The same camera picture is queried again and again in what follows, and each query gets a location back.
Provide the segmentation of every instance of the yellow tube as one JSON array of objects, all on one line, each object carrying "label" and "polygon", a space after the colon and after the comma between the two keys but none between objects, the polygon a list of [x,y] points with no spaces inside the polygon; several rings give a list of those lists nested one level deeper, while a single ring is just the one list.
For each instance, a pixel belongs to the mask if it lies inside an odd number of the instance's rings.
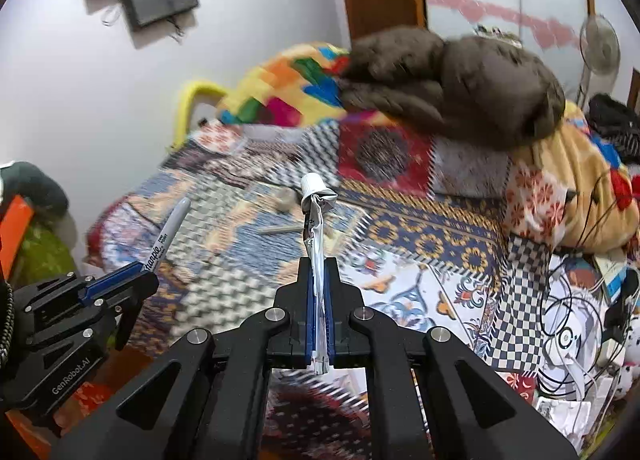
[{"label": "yellow tube", "polygon": [[178,113],[175,117],[174,144],[171,151],[178,150],[186,141],[191,121],[191,108],[196,95],[209,95],[220,101],[228,90],[212,81],[192,81],[180,93]]}]

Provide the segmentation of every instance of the metal screw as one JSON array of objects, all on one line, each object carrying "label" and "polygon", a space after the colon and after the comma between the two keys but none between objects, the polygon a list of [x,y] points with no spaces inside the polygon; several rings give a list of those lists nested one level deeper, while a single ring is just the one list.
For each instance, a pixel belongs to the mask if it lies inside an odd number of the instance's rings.
[{"label": "metal screw", "polygon": [[209,336],[204,328],[194,328],[187,334],[187,341],[192,345],[199,345],[204,343]]},{"label": "metal screw", "polygon": [[368,321],[373,317],[373,309],[370,309],[369,307],[358,307],[353,311],[353,315],[356,319]]},{"label": "metal screw", "polygon": [[284,318],[285,313],[283,309],[280,307],[271,307],[267,312],[264,313],[265,318],[269,321],[280,321]]},{"label": "metal screw", "polygon": [[431,329],[431,338],[438,343],[446,343],[451,339],[451,332],[444,328],[444,326],[436,326]]}]

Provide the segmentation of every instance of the red fabric square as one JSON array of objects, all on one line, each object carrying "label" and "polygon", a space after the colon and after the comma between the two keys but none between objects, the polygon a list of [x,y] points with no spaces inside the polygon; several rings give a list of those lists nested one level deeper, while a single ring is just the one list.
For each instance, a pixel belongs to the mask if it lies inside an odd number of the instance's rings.
[{"label": "red fabric square", "polygon": [[431,192],[433,139],[401,126],[340,123],[338,173],[402,193]]}]

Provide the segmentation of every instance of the sharpie marker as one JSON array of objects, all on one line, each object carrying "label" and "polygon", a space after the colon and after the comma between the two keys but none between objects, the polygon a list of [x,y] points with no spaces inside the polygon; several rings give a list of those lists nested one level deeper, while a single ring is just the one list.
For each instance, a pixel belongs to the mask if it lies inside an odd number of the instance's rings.
[{"label": "sharpie marker", "polygon": [[191,200],[186,197],[176,204],[174,210],[171,211],[171,214],[169,215],[169,220],[166,221],[162,231],[160,231],[160,234],[156,239],[156,243],[154,243],[154,246],[151,248],[149,257],[142,266],[144,271],[156,272],[156,270],[158,270],[167,249],[171,245],[175,234],[178,232],[178,229],[180,228],[184,217],[187,216],[190,208]]}]

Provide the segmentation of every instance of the crumpled tube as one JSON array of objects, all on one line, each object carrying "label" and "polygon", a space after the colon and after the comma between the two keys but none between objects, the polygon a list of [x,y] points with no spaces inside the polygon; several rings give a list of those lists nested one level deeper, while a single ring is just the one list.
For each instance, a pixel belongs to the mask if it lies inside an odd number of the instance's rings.
[{"label": "crumpled tube", "polygon": [[334,208],[338,196],[324,185],[317,173],[302,177],[302,202],[305,214],[302,238],[306,253],[311,259],[314,299],[316,302],[316,342],[311,354],[311,364],[316,374],[325,374],[329,369],[329,353],[326,341],[326,315],[324,311],[324,222],[322,215]]}]

